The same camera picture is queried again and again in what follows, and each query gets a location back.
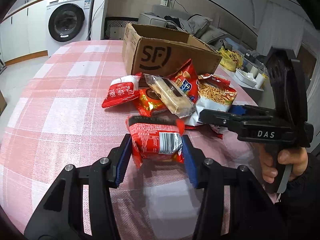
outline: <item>yellow plastic bag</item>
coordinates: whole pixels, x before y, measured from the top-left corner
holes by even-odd
[[[222,46],[218,53],[222,56],[220,64],[230,71],[236,71],[236,68],[240,68],[243,64],[243,58],[235,51],[225,50]]]

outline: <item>sf logo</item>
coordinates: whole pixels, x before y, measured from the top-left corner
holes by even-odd
[[[155,70],[167,64],[171,56],[171,47],[163,48],[146,45],[143,47],[142,53],[144,56],[141,58],[141,61],[148,62],[148,64],[140,64],[140,68],[145,70]]]

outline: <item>metal screw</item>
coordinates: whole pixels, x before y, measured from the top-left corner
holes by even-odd
[[[107,157],[103,157],[103,158],[100,159],[100,163],[101,164],[106,164],[108,162],[109,162],[109,159]]]
[[[207,164],[207,165],[211,165],[213,163],[213,159],[211,158],[205,158],[204,159],[204,163]]]
[[[72,164],[68,164],[67,166],[64,167],[64,169],[66,171],[71,171],[73,169],[73,165]]]
[[[239,166],[239,169],[241,170],[241,171],[248,171],[248,167],[247,166],[245,166],[245,165],[240,165]]]

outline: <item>washing machine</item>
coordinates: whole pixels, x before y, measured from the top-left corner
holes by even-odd
[[[61,46],[89,39],[94,0],[48,0],[47,50],[51,56]]]

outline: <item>barcode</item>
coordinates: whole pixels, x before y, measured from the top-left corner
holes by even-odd
[[[159,132],[159,153],[173,154],[182,148],[182,140],[179,133]]]

